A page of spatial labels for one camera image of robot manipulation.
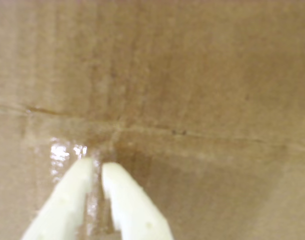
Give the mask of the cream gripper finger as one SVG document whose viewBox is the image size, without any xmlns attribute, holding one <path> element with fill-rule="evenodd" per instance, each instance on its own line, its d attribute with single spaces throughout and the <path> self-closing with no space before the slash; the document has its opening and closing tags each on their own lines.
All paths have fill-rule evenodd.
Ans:
<svg viewBox="0 0 305 240">
<path fill-rule="evenodd" d="M 101 184 L 115 231 L 123 240 L 173 240 L 168 220 L 119 163 L 102 165 Z"/>
<path fill-rule="evenodd" d="M 23 240 L 75 240 L 84 222 L 87 195 L 93 188 L 93 159 L 81 158 L 66 171 Z"/>
</svg>

